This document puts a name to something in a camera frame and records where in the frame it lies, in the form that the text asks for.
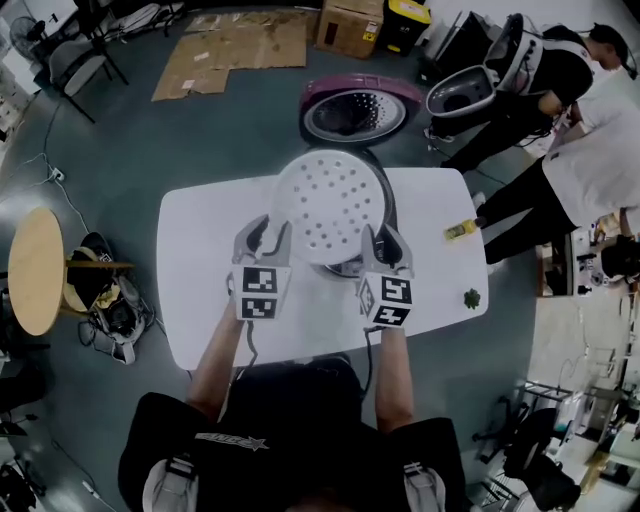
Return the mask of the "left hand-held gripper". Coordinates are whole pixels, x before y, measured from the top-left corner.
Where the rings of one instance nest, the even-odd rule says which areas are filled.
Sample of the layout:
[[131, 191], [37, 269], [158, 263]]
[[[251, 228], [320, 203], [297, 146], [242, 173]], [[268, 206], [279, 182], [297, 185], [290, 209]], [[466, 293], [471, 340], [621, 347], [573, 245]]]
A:
[[238, 320], [276, 319], [288, 291], [292, 225], [284, 222], [274, 249], [257, 256], [268, 224], [269, 216], [261, 215], [245, 225], [234, 239], [227, 288], [235, 301]]

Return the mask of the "black bag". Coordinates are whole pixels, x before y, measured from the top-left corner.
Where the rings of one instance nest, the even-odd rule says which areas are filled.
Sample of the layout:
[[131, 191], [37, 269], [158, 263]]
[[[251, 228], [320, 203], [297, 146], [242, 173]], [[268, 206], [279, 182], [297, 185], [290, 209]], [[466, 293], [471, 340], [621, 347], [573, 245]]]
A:
[[131, 365], [135, 345], [153, 325], [155, 311], [131, 280], [129, 268], [115, 268], [113, 251], [97, 232], [88, 233], [67, 258], [80, 263], [67, 270], [63, 297], [80, 314], [80, 343]]

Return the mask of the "maroon rice cooker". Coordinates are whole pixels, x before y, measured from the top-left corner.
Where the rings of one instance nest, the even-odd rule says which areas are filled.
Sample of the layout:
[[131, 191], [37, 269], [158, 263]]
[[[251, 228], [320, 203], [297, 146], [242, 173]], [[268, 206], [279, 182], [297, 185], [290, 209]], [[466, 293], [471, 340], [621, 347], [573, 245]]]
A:
[[[314, 149], [342, 150], [378, 169], [389, 199], [380, 229], [384, 224], [397, 225], [397, 209], [389, 178], [372, 149], [401, 132], [418, 113], [422, 99], [416, 87], [401, 79], [344, 74], [309, 82], [300, 100], [298, 128], [306, 144], [302, 154]], [[362, 257], [315, 266], [335, 279], [354, 281], [361, 271]]]

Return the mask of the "brown cardboard box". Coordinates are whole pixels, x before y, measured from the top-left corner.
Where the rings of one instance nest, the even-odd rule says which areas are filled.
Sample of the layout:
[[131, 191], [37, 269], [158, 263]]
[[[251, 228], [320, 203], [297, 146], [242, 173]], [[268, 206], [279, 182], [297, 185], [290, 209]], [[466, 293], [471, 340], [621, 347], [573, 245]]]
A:
[[384, 0], [324, 0], [315, 47], [367, 59], [375, 48], [384, 17]]

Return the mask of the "round wooden table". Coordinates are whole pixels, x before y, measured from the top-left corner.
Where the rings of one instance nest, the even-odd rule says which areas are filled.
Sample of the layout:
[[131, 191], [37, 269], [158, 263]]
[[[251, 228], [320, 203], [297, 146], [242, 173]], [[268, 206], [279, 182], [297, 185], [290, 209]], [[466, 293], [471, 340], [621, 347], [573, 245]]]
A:
[[13, 237], [7, 270], [13, 312], [30, 335], [47, 333], [62, 311], [69, 269], [132, 269], [128, 262], [73, 261], [66, 258], [59, 222], [54, 213], [38, 207], [19, 223]]

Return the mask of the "yellow bottle with black cap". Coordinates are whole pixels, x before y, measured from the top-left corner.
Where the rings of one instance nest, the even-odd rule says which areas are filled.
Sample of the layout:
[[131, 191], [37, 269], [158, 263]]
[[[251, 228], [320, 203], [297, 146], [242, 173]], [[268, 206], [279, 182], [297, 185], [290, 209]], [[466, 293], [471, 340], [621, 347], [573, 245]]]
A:
[[475, 219], [468, 219], [452, 227], [444, 230], [444, 238], [447, 241], [457, 240], [469, 235], [472, 235], [476, 231], [481, 230], [486, 225], [486, 219], [484, 217], [477, 217]]

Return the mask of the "person's black shirt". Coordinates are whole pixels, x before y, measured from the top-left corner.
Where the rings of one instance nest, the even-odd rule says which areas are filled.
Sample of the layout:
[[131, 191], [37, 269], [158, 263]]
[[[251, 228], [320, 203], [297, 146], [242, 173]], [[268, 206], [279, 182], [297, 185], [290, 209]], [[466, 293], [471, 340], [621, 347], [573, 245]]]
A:
[[411, 476], [434, 471], [445, 512], [464, 512], [465, 477], [452, 422], [384, 433], [362, 421], [361, 388], [341, 359], [247, 370], [219, 420], [150, 392], [133, 416], [118, 485], [132, 512], [154, 465], [186, 457], [199, 479], [197, 512], [285, 512], [320, 491], [353, 512], [410, 512]]

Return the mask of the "person's left forearm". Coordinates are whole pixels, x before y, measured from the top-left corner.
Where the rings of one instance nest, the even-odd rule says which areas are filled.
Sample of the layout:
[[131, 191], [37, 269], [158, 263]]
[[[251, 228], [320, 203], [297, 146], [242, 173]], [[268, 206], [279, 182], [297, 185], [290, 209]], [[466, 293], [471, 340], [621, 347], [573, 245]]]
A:
[[225, 403], [243, 326], [230, 304], [193, 374], [186, 403], [211, 422], [218, 421]]

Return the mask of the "white perforated steamer tray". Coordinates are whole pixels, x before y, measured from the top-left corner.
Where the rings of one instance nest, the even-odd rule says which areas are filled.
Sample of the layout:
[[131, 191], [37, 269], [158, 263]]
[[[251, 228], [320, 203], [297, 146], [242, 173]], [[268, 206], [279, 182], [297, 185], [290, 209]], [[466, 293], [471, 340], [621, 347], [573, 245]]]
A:
[[359, 256], [364, 228], [377, 232], [388, 209], [388, 191], [375, 166], [346, 151], [314, 149], [277, 175], [270, 219], [275, 230], [291, 224], [297, 258], [329, 266]]

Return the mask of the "standing fan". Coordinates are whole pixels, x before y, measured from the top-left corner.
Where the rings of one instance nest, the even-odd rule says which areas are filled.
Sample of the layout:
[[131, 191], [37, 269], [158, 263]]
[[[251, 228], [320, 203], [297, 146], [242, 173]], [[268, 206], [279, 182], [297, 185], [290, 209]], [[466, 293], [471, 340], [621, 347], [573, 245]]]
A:
[[34, 18], [21, 16], [15, 18], [10, 25], [10, 42], [12, 47], [24, 58], [33, 59], [34, 49], [41, 42], [40, 25]]

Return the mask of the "black washing machine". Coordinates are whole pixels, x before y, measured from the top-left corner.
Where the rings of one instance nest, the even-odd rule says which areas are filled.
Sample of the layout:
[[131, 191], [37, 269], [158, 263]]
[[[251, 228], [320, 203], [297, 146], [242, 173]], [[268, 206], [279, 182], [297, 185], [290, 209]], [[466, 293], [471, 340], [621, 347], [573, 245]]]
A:
[[436, 58], [436, 68], [445, 78], [471, 66], [481, 65], [502, 27], [471, 11], [454, 29]]

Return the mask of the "person's right forearm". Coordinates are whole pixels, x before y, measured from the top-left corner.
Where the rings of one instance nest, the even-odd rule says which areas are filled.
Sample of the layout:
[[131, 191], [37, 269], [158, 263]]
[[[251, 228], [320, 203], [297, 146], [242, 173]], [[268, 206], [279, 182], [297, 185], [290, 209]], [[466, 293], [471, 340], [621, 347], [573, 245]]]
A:
[[413, 422], [413, 382], [407, 339], [401, 328], [385, 329], [381, 334], [375, 414], [377, 428], [385, 433]]

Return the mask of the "black bin with yellow lid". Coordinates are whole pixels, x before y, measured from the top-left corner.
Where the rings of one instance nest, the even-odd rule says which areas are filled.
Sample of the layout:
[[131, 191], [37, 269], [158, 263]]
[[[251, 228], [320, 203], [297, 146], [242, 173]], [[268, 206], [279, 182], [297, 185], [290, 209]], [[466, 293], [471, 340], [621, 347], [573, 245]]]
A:
[[407, 56], [430, 25], [431, 11], [424, 4], [415, 0], [385, 0], [379, 45]]

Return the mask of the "black office chair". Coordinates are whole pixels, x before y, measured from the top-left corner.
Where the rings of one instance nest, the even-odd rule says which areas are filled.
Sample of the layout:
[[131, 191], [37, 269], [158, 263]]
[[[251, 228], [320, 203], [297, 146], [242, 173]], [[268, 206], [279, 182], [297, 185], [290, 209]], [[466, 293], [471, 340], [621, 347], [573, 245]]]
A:
[[504, 409], [502, 424], [472, 435], [480, 445], [478, 460], [487, 465], [502, 456], [502, 476], [524, 484], [540, 512], [570, 512], [581, 488], [547, 454], [551, 442], [563, 438], [556, 431], [557, 410], [535, 410], [525, 402], [515, 405], [506, 396], [497, 404]]

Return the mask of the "wooden shelf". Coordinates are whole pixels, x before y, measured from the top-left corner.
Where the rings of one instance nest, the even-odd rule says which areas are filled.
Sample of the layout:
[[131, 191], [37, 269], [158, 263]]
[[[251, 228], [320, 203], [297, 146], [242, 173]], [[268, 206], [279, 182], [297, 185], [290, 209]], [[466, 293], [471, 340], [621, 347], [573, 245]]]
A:
[[573, 296], [575, 257], [571, 234], [556, 237], [536, 247], [537, 297]]

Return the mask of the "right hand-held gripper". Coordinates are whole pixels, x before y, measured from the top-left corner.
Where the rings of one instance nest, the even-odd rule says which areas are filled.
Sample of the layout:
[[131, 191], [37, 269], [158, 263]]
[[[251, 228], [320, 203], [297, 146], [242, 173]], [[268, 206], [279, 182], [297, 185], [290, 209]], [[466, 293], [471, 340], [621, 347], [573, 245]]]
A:
[[413, 308], [413, 254], [402, 235], [389, 224], [381, 229], [382, 261], [395, 273], [383, 273], [376, 255], [374, 232], [362, 229], [362, 271], [357, 288], [361, 315], [369, 328], [401, 328]]

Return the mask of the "grey chair with black frame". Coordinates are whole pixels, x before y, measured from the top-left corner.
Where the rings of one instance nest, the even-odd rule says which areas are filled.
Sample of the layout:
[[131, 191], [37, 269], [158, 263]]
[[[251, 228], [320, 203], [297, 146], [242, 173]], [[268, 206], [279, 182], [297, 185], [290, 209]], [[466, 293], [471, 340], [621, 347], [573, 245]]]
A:
[[81, 89], [100, 70], [109, 80], [112, 80], [110, 70], [113, 70], [125, 85], [129, 84], [99, 38], [61, 43], [49, 56], [48, 67], [54, 89], [92, 124], [95, 120], [74, 100]]

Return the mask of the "white bag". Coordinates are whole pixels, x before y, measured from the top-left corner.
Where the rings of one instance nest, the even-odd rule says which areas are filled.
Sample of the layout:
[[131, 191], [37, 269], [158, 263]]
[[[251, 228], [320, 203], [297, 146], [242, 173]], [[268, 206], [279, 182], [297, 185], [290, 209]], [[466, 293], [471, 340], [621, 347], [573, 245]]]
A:
[[147, 4], [137, 11], [114, 20], [109, 29], [111, 31], [128, 33], [140, 29], [155, 26], [165, 20], [174, 10], [171, 5], [160, 5], [158, 3]]

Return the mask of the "flattened cardboard sheets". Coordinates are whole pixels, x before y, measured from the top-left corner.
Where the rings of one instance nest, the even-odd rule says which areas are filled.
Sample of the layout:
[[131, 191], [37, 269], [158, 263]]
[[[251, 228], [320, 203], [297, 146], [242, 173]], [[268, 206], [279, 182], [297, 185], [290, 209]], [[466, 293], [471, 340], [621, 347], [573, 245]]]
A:
[[293, 9], [198, 15], [172, 51], [152, 100], [220, 94], [232, 70], [304, 67], [314, 20]]

